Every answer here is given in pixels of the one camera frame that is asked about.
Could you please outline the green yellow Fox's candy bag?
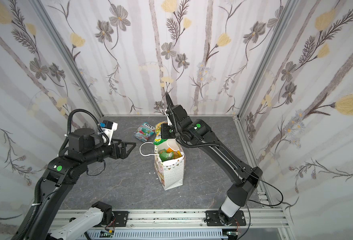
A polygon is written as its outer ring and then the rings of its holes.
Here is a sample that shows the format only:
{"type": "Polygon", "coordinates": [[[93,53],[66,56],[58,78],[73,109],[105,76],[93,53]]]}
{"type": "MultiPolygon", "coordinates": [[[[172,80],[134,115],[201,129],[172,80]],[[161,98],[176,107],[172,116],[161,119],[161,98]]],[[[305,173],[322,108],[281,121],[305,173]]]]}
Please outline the green yellow Fox's candy bag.
{"type": "Polygon", "coordinates": [[[160,122],[160,123],[156,124],[156,126],[155,126],[155,139],[153,141],[153,144],[156,146],[162,144],[163,142],[165,142],[167,140],[167,139],[163,139],[161,136],[161,130],[162,130],[163,124],[166,124],[166,126],[167,126],[167,121],[160,122]]]}

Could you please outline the teal Fox's candy bag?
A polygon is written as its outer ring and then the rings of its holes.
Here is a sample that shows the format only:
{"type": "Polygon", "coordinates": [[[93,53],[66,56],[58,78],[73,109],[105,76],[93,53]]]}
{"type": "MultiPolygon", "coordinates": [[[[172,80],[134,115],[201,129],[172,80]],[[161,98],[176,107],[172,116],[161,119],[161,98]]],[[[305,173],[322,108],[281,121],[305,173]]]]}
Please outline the teal Fox's candy bag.
{"type": "Polygon", "coordinates": [[[147,142],[149,138],[155,133],[155,127],[147,122],[141,124],[134,132],[134,137],[142,142],[147,142]]]}

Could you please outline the patterned white paper bag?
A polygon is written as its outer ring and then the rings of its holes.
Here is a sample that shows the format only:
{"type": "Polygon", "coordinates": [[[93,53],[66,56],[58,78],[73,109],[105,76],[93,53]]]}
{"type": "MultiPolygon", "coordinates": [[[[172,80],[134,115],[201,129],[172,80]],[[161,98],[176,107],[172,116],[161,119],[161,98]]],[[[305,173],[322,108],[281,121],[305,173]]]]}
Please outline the patterned white paper bag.
{"type": "Polygon", "coordinates": [[[166,140],[158,146],[150,142],[143,143],[139,147],[139,152],[144,157],[154,156],[155,172],[158,175],[158,179],[165,191],[179,187],[183,184],[186,156],[182,147],[177,143],[175,139],[166,140]],[[142,150],[142,148],[146,144],[150,144],[153,146],[154,150],[152,153],[150,153],[149,151],[142,150]],[[171,148],[173,151],[180,150],[183,157],[162,162],[159,158],[158,153],[160,150],[168,148],[171,148]]]}

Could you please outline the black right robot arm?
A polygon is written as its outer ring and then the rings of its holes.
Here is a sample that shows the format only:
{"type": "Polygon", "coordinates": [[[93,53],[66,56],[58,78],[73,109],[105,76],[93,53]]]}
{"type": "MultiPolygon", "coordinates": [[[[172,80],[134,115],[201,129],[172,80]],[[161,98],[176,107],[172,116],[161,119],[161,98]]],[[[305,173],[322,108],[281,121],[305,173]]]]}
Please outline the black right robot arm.
{"type": "Polygon", "coordinates": [[[165,93],[167,102],[167,124],[162,125],[161,137],[175,139],[184,148],[200,149],[222,168],[233,185],[227,190],[227,197],[218,210],[223,225],[229,225],[236,212],[246,205],[257,189],[263,171],[241,161],[229,150],[203,120],[192,121],[181,105],[174,105],[169,93],[165,93]]]}

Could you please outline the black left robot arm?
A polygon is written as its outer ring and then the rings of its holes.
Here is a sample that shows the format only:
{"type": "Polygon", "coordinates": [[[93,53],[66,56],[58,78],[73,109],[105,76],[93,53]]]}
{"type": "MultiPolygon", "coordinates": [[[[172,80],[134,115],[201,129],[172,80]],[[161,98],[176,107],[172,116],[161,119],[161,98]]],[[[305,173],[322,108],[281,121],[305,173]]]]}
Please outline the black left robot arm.
{"type": "Polygon", "coordinates": [[[47,165],[34,190],[34,201],[22,224],[12,237],[14,240],[46,240],[48,232],[64,199],[88,166],[106,158],[126,159],[136,143],[112,138],[113,122],[99,122],[87,110],[75,109],[67,119],[66,138],[58,156],[47,165]],[[71,130],[72,118],[76,113],[89,115],[97,129],[71,130]]]}

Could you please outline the green corn chips bag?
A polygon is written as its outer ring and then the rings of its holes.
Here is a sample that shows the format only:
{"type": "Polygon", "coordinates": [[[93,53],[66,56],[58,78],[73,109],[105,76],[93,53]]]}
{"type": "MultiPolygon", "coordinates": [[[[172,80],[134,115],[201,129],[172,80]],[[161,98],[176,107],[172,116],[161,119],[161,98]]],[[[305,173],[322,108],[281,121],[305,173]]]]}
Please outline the green corn chips bag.
{"type": "Polygon", "coordinates": [[[162,162],[173,160],[174,159],[174,154],[175,151],[173,151],[171,148],[168,149],[162,149],[159,151],[159,158],[162,162]]]}

